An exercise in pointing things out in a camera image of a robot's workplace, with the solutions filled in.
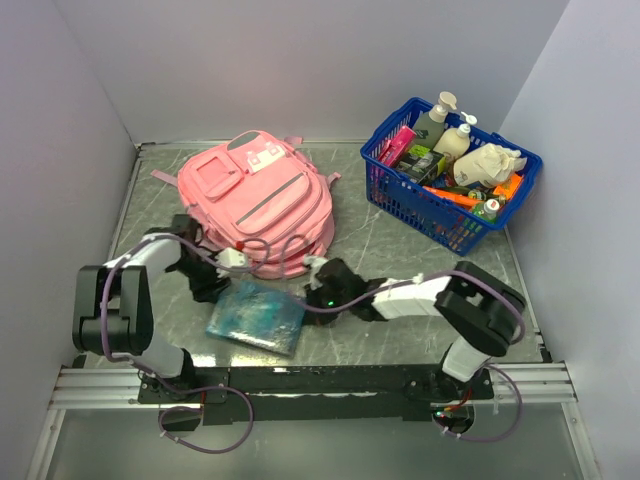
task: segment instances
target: pump dispenser head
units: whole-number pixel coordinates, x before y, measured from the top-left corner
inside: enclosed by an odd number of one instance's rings
[[[444,123],[444,119],[447,118],[447,113],[450,110],[456,109],[456,102],[458,99],[453,93],[440,92],[438,97],[438,103],[429,112],[429,117],[434,122]]]
[[[466,114],[464,112],[460,112],[460,113],[464,117],[464,122],[465,123],[460,125],[458,127],[458,130],[456,130],[456,132],[460,137],[466,138],[471,133],[471,127],[473,125],[475,125],[476,123],[478,123],[478,119],[476,117],[474,117],[473,115],[468,115],[468,114]]]

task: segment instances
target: gray table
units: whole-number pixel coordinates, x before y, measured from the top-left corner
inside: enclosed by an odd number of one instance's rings
[[[175,175],[188,158],[201,151],[167,146],[143,149],[122,228],[117,232],[116,255],[134,246],[150,227],[169,225],[174,214],[184,212],[177,190],[151,177],[151,171],[159,169]],[[450,269],[460,260],[366,200],[364,161],[359,146],[303,151],[322,173],[342,174],[332,190],[336,235],[328,256],[343,258],[364,278],[410,278],[418,272]],[[522,291],[504,232],[489,234],[466,259]],[[294,291],[304,283],[305,277],[290,281]],[[213,306],[193,302],[187,280],[179,273],[161,276],[152,285],[151,295],[158,331],[170,342],[189,350],[199,366],[437,363],[457,335],[441,317],[366,323],[343,313],[331,328],[304,327],[295,355],[289,358],[205,336]],[[524,341],[512,347],[501,362],[541,361],[528,311],[525,321]],[[91,356],[87,365],[104,368],[108,362]]]

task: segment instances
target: green bottle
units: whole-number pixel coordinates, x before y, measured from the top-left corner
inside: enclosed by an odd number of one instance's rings
[[[498,210],[500,210],[500,202],[492,198],[484,203],[478,203],[471,209],[471,213],[489,223],[496,223]]]

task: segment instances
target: white wall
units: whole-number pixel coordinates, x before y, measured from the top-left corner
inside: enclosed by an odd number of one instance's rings
[[[607,479],[638,478],[640,3],[571,0],[501,133],[545,160],[511,229]]]
[[[0,3],[0,478],[24,478],[75,274],[102,261],[134,149],[50,0]]]
[[[136,142],[369,137],[409,97],[495,130],[567,0],[54,0]]]

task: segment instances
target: plastic basket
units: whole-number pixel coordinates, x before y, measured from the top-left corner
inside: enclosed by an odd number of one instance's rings
[[[471,127],[471,147],[474,150],[485,143],[495,143],[520,150],[527,157],[527,164],[519,174],[522,183],[514,197],[500,210],[496,223],[489,223],[472,215],[469,211],[424,190],[409,178],[382,165],[376,160],[384,142],[393,138],[403,125],[412,127],[422,112],[432,105],[421,98],[412,98],[393,112],[362,147],[360,153],[366,161],[367,199],[407,225],[424,233],[458,255],[466,255],[482,238],[493,230],[502,230],[511,216],[522,205],[535,184],[542,167],[542,159],[497,133],[486,133]],[[459,115],[450,113],[445,121],[447,127],[462,123]]]

